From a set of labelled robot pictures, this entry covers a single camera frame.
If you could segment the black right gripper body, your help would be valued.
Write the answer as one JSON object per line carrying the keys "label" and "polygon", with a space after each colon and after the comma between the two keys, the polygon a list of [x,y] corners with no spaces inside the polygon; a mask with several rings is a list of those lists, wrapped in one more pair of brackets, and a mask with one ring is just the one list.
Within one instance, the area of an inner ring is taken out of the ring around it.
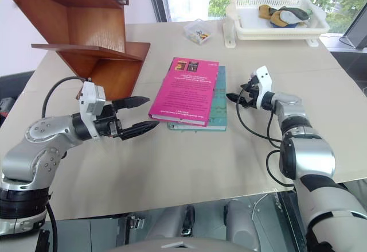
{"label": "black right gripper body", "polygon": [[246,96],[241,95],[242,97],[244,97],[244,102],[241,103],[241,105],[244,108],[259,108],[259,106],[257,105],[257,99],[259,97],[259,80],[257,76],[253,76],[248,82],[252,82],[254,87],[252,89],[252,91],[244,91],[242,89],[242,92],[244,94],[246,94]]}

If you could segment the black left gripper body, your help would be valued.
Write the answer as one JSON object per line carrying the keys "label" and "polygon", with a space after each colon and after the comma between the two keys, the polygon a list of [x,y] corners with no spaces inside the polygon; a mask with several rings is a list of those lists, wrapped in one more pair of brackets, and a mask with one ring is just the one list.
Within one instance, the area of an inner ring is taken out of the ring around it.
{"label": "black left gripper body", "polygon": [[116,138],[122,134],[122,124],[116,116],[117,112],[112,104],[108,104],[96,116],[95,128],[100,136]]}

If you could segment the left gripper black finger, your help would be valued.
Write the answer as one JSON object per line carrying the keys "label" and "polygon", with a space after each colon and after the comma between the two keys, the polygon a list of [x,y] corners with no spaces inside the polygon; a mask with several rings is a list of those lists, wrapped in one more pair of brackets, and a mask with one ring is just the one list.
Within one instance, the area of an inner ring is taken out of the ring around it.
{"label": "left gripper black finger", "polygon": [[143,121],[123,129],[120,133],[121,140],[131,139],[140,136],[159,125],[159,121]]}
{"label": "left gripper black finger", "polygon": [[119,100],[113,100],[111,104],[113,105],[114,109],[120,110],[123,108],[135,108],[139,107],[147,102],[149,102],[150,99],[144,96],[131,96],[128,98],[123,98]]}

